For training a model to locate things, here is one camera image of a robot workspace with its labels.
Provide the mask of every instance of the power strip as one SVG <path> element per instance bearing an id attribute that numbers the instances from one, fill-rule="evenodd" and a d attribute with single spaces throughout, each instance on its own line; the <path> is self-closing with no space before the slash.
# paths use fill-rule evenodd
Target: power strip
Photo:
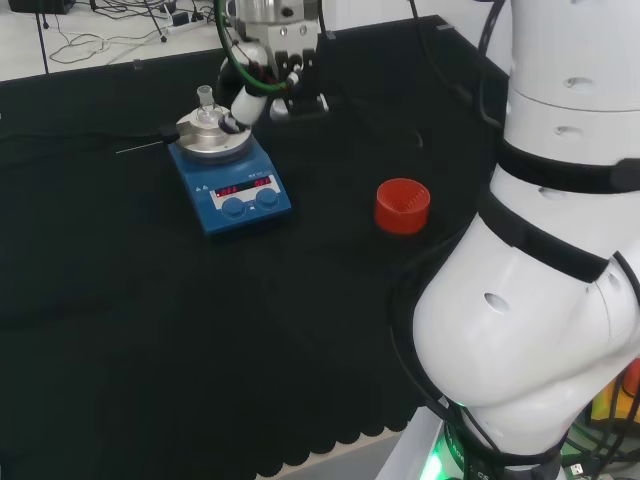
<path id="1" fill-rule="evenodd" d="M 166 34 L 171 35 L 175 33 L 184 33 L 184 32 L 188 32 L 189 30 L 193 30 L 194 28 L 202 27 L 203 25 L 206 25 L 206 24 L 207 24 L 207 19 L 204 18 L 202 20 L 185 23 L 184 25 L 179 25 L 177 27 L 174 27 L 172 25 L 170 27 L 167 27 Z"/>

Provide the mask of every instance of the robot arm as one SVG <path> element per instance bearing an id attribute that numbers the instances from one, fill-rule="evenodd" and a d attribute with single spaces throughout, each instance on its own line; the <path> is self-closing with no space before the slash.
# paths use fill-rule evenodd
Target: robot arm
<path id="1" fill-rule="evenodd" d="M 223 1 L 216 2 L 218 12 Z M 244 40 L 225 49 L 227 67 L 243 77 L 244 87 L 221 123 L 222 128 L 239 133 L 251 127 L 260 118 L 268 97 L 274 94 L 280 97 L 272 105 L 274 120 L 309 110 L 326 111 L 326 102 L 318 91 L 315 62 L 317 0 L 232 0 L 226 7 L 227 14 L 235 11 L 235 16 L 228 16 Z M 229 38 L 221 21 L 216 19 L 224 45 Z"/>
<path id="2" fill-rule="evenodd" d="M 536 455 L 640 353 L 640 4 L 511 3 L 507 151 L 413 334 L 501 452 Z"/>

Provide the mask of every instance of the cable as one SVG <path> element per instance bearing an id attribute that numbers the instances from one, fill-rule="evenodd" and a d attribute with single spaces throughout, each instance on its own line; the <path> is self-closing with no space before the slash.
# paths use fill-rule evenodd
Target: cable
<path id="1" fill-rule="evenodd" d="M 265 94 L 281 92 L 287 89 L 286 82 L 281 82 L 276 85 L 269 85 L 268 83 L 263 83 L 260 80 L 253 78 L 253 76 L 247 72 L 240 62 L 236 59 L 235 55 L 231 51 L 231 47 L 229 46 L 229 42 L 227 41 L 227 35 L 224 29 L 224 0 L 213 0 L 215 13 L 216 13 L 216 28 L 218 30 L 218 36 L 220 37 L 220 43 L 222 44 L 222 49 L 224 50 L 225 55 L 229 59 L 229 62 L 234 66 L 236 71 L 253 87 L 257 88 L 261 92 Z"/>
<path id="2" fill-rule="evenodd" d="M 599 455 L 600 450 L 609 445 L 609 437 L 611 437 L 611 433 L 613 432 L 613 426 L 616 422 L 616 409 L 618 408 L 618 396 L 620 394 L 620 389 L 622 388 L 622 382 L 624 381 L 624 376 L 627 372 L 625 368 L 618 378 L 616 378 L 616 383 L 613 387 L 613 394 L 611 396 L 611 408 L 609 409 L 609 419 L 607 420 L 607 425 L 604 429 L 604 433 L 602 435 L 602 439 L 598 442 L 596 448 L 593 449 L 592 453 Z"/>
<path id="3" fill-rule="evenodd" d="M 405 361 L 404 355 L 400 350 L 397 339 L 400 336 L 403 336 L 399 330 L 399 324 L 397 319 L 397 312 L 399 310 L 399 300 L 397 298 L 397 294 L 399 292 L 407 291 L 407 283 L 409 280 L 413 279 L 412 275 L 415 275 L 415 271 L 419 270 L 419 267 L 424 266 L 424 264 L 431 260 L 434 255 L 438 252 L 442 251 L 446 247 L 450 246 L 452 243 L 459 241 L 464 233 L 467 231 L 468 225 L 465 223 L 464 227 L 457 230 L 451 236 L 443 239 L 442 241 L 437 242 L 433 247 L 426 249 L 421 252 L 416 257 L 412 258 L 409 262 L 407 262 L 404 267 L 400 270 L 397 278 L 393 281 L 392 287 L 389 290 L 386 300 L 386 315 L 387 321 L 389 324 L 389 333 L 391 337 L 391 345 L 393 347 L 396 358 L 398 359 L 398 363 L 402 367 L 403 371 L 411 380 L 411 382 L 416 386 L 418 391 L 422 394 L 422 397 L 425 401 L 425 404 L 429 410 L 435 413 L 442 420 L 450 423 L 455 423 L 455 419 L 451 414 L 451 411 L 442 405 L 439 402 L 439 399 L 442 397 L 442 394 L 437 392 L 437 389 L 433 385 L 424 386 L 420 383 L 416 377 L 411 372 L 407 362 Z"/>
<path id="4" fill-rule="evenodd" d="M 424 57 L 425 61 L 427 62 L 429 67 L 431 67 L 436 75 L 436 78 L 442 84 L 442 86 L 449 90 L 449 92 L 451 92 L 455 98 L 460 100 L 465 107 L 472 107 L 473 96 L 471 95 L 471 93 L 462 85 L 451 83 L 442 72 L 442 70 L 440 70 L 440 67 L 438 67 L 438 64 L 435 62 L 433 55 L 431 54 L 431 50 L 429 50 L 427 40 L 422 31 L 422 26 L 420 25 L 420 15 L 418 14 L 416 2 L 415 0 L 409 0 L 409 3 L 411 4 L 411 12 L 413 13 L 414 24 L 416 32 L 418 34 L 418 40 L 420 42 L 420 49 L 422 50 L 422 56 Z"/>
<path id="5" fill-rule="evenodd" d="M 320 33 L 323 36 L 327 35 L 327 26 L 324 23 L 324 7 L 322 6 L 322 0 L 318 0 L 318 21 L 320 22 Z"/>
<path id="6" fill-rule="evenodd" d="M 133 45 L 134 48 L 127 50 L 126 52 L 121 53 L 120 55 L 118 55 L 117 57 L 111 59 L 109 62 L 107 62 L 107 65 L 110 65 L 111 63 L 114 63 L 115 61 L 119 60 L 120 58 L 122 58 L 124 55 L 131 53 L 133 50 L 146 45 L 150 40 L 153 39 L 148 39 L 145 42 L 142 43 L 129 43 L 129 42 L 119 42 L 119 41 L 115 41 L 116 39 L 123 39 L 123 40 L 144 40 L 147 39 L 147 37 L 149 37 L 150 35 L 156 33 L 156 30 L 152 30 L 151 32 L 147 33 L 146 35 L 143 35 L 141 37 L 126 37 L 126 36 L 115 36 L 115 37 L 109 37 L 109 38 L 104 38 L 100 35 L 94 34 L 94 33 L 78 33 L 78 32 L 63 32 L 60 28 L 60 19 L 58 18 L 57 15 L 55 15 L 56 17 L 56 24 L 57 24 L 57 30 L 58 33 L 60 33 L 60 35 L 62 35 L 64 37 L 64 39 L 66 40 L 67 44 L 63 45 L 62 47 L 60 47 L 58 50 L 56 50 L 55 52 L 53 52 L 52 54 L 49 55 L 49 59 L 52 60 L 53 62 L 56 63 L 60 63 L 63 65 L 70 65 L 73 63 L 78 63 L 78 62 L 83 62 L 85 60 L 90 59 L 91 57 L 93 57 L 94 55 L 97 54 L 101 54 L 101 53 L 105 53 L 106 51 L 108 51 L 111 48 L 111 45 Z M 67 35 L 77 35 L 76 37 L 74 37 L 72 40 L 69 40 L 69 38 L 65 35 L 65 33 Z M 85 42 L 80 42 L 78 43 L 78 41 L 80 39 L 83 38 L 93 38 L 94 40 L 88 40 Z M 56 55 L 58 55 L 60 52 L 62 52 L 63 50 L 69 49 L 69 48 L 73 48 L 73 47 L 79 47 L 81 45 L 88 45 L 91 43 L 97 43 L 100 42 L 100 49 L 99 50 L 94 50 L 92 51 L 88 56 L 82 57 L 82 58 L 78 58 L 75 60 L 59 60 L 56 58 Z"/>
<path id="7" fill-rule="evenodd" d="M 58 19 L 58 14 L 54 13 L 53 16 L 56 17 L 56 24 L 58 25 L 58 33 L 64 37 L 64 39 L 67 41 L 67 45 L 69 45 L 71 42 L 69 41 L 67 36 L 60 31 L 60 20 Z"/>
<path id="8" fill-rule="evenodd" d="M 589 432 L 586 428 L 584 428 L 582 425 L 578 423 L 572 424 L 571 428 L 574 428 L 575 430 L 577 430 L 581 436 L 583 436 L 590 442 L 594 443 L 595 445 L 597 445 L 602 440 L 602 438 L 598 438 L 594 436 L 591 432 Z"/>
<path id="9" fill-rule="evenodd" d="M 484 430 L 482 430 L 482 427 L 480 427 L 480 424 L 478 423 L 478 421 L 475 418 L 473 418 L 473 416 L 471 415 L 471 412 L 469 412 L 469 409 L 467 407 L 461 407 L 460 409 L 471 421 L 473 426 L 476 427 L 476 430 L 480 432 L 480 435 L 482 435 L 482 437 L 487 441 L 487 443 L 491 446 L 491 448 L 493 448 L 496 452 L 499 452 L 500 449 L 498 448 L 496 443 L 491 439 L 491 437 Z"/>
<path id="10" fill-rule="evenodd" d="M 10 140 L 16 140 L 20 138 L 50 138 L 50 139 L 65 139 L 65 138 L 78 138 L 78 137 L 105 137 L 105 138 L 120 138 L 120 139 L 153 139 L 159 138 L 159 134 L 155 133 L 127 133 L 127 132 L 109 132 L 109 131 L 87 131 L 87 132 L 29 132 L 29 131 L 17 131 L 9 132 L 0 135 L 0 142 L 6 142 Z"/>
<path id="11" fill-rule="evenodd" d="M 616 252 L 613 255 L 613 258 L 618 262 L 620 268 L 627 276 L 629 282 L 631 283 L 631 287 L 633 288 L 633 293 L 636 296 L 636 300 L 638 302 L 638 306 L 640 306 L 640 281 L 638 281 L 638 277 L 636 273 L 633 271 L 627 259 L 622 256 L 620 252 Z M 636 416 L 638 415 L 638 409 L 640 409 L 640 384 L 636 390 L 636 395 L 633 397 L 633 402 L 631 404 L 631 409 L 629 411 L 629 415 L 627 415 L 627 419 L 622 427 L 622 431 L 616 438 L 616 441 L 613 443 L 607 455 L 605 455 L 602 460 L 600 467 L 596 471 L 596 473 L 591 477 L 592 480 L 597 480 L 600 474 L 604 471 L 606 466 L 614 459 L 616 452 L 622 446 L 622 442 L 624 442 L 624 437 L 626 436 L 627 431 L 631 427 L 631 424 L 635 422 Z"/>
<path id="12" fill-rule="evenodd" d="M 497 129 L 502 129 L 502 124 L 489 117 L 484 109 L 484 87 L 487 76 L 487 52 L 489 51 L 489 44 L 491 43 L 491 36 L 495 29 L 502 7 L 504 7 L 506 0 L 495 0 L 487 16 L 487 20 L 482 29 L 482 35 L 480 36 L 480 42 L 478 44 L 478 80 L 476 82 L 475 95 L 473 97 L 474 110 L 476 114 L 489 126 Z"/>
<path id="13" fill-rule="evenodd" d="M 566 443 L 567 445 L 569 445 L 570 447 L 578 450 L 580 453 L 586 453 L 589 454 L 590 450 L 588 448 L 585 448 L 583 445 L 580 445 L 578 442 L 571 440 L 570 438 L 567 438 L 564 443 Z"/>
<path id="14" fill-rule="evenodd" d="M 42 27 L 40 26 L 40 15 L 36 13 L 36 23 L 38 24 L 38 36 L 40 37 L 40 50 L 42 50 L 42 61 L 44 62 L 44 72 L 49 75 L 49 64 L 47 63 L 47 52 L 44 48 L 44 38 L 42 37 Z"/>

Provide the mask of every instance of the red cap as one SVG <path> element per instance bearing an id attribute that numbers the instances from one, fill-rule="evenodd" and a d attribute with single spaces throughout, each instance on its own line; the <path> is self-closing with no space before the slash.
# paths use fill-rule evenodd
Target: red cap
<path id="1" fill-rule="evenodd" d="M 400 235 L 418 233 L 427 224 L 431 194 L 408 178 L 394 178 L 380 185 L 375 219 L 378 226 Z"/>

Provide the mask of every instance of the table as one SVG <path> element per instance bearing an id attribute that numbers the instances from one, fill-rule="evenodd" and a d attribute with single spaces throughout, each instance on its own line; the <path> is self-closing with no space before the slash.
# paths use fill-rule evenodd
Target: table
<path id="1" fill-rule="evenodd" d="M 438 61 L 472 84 L 473 48 L 441 23 L 424 20 Z M 175 122 L 221 51 L 0 85 L 3 132 L 67 135 L 0 144 L 3 478 L 244 480 L 403 429 L 421 400 L 385 293 L 475 212 L 488 134 L 410 22 L 339 32 L 320 59 L 326 91 L 340 82 L 355 108 L 255 129 L 294 212 L 211 239 L 165 149 L 73 135 Z M 412 238 L 373 223 L 376 188 L 400 176 L 432 192 Z"/>

